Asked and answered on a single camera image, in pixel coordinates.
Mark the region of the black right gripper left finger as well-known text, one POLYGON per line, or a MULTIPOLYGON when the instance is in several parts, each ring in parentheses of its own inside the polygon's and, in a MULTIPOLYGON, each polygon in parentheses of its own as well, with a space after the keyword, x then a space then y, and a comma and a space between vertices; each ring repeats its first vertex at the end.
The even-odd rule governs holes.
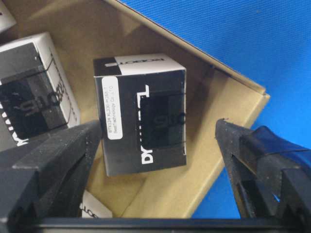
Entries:
POLYGON ((0 230, 27 218, 79 217, 101 124, 90 121, 0 154, 0 230))

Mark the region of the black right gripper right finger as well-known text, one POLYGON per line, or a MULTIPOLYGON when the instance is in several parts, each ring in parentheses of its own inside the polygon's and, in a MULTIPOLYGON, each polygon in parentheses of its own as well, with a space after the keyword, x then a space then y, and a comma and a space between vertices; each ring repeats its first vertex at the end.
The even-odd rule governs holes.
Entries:
POLYGON ((241 217, 311 217, 311 150, 224 119, 215 136, 241 217))

